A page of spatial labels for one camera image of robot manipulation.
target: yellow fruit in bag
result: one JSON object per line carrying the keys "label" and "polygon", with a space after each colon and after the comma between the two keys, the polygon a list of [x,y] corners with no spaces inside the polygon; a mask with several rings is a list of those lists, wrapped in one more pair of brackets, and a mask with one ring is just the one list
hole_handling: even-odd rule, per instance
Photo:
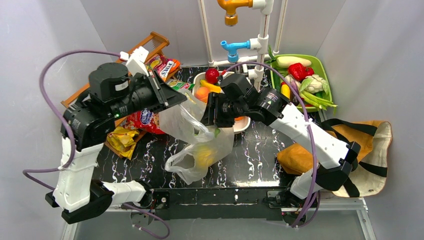
{"label": "yellow fruit in bag", "polygon": [[209,168],[215,163],[216,155],[216,149],[211,149],[206,144],[200,145],[196,153],[193,155],[196,168]]}

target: white zucchini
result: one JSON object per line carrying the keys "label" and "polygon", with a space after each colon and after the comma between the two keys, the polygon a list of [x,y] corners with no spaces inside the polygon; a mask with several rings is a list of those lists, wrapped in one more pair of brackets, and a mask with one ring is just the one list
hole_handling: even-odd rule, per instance
{"label": "white zucchini", "polygon": [[277,58],[277,65],[280,68],[288,68],[290,65],[297,63],[301,63],[304,67],[308,67],[312,64],[311,61],[297,56],[279,56]]}

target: yellow corn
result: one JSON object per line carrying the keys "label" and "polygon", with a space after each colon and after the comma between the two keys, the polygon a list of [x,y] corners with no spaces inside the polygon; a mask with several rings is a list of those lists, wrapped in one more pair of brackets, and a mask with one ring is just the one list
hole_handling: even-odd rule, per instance
{"label": "yellow corn", "polygon": [[288,99],[290,99],[290,88],[287,86],[287,84],[283,83],[281,85],[281,93],[286,96]]}

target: blue faucet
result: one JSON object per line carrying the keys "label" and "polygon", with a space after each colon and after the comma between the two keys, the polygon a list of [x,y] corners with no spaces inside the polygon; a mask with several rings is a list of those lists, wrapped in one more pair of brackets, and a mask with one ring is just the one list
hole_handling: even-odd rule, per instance
{"label": "blue faucet", "polygon": [[227,44],[227,41],[221,42],[221,47],[228,51],[228,62],[236,63],[239,60],[239,54],[237,53],[238,49],[250,49],[251,41],[246,42],[234,42]]}

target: sticker label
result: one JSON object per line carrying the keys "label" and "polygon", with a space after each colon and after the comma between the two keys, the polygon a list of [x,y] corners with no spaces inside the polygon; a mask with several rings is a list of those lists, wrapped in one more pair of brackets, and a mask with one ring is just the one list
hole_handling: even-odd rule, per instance
{"label": "sticker label", "polygon": [[160,77],[161,78],[166,78],[168,76],[168,73],[170,72],[172,66],[174,65],[173,61],[169,61],[166,63],[166,66],[160,70]]}
{"label": "sticker label", "polygon": [[122,91],[124,89],[126,89],[128,87],[128,81],[125,81],[124,83],[115,85],[115,90],[116,91]]}
{"label": "sticker label", "polygon": [[144,125],[147,125],[147,124],[150,123],[150,120],[152,120],[152,117],[153,117],[153,112],[151,112],[147,108],[145,108],[141,112],[140,122]]}

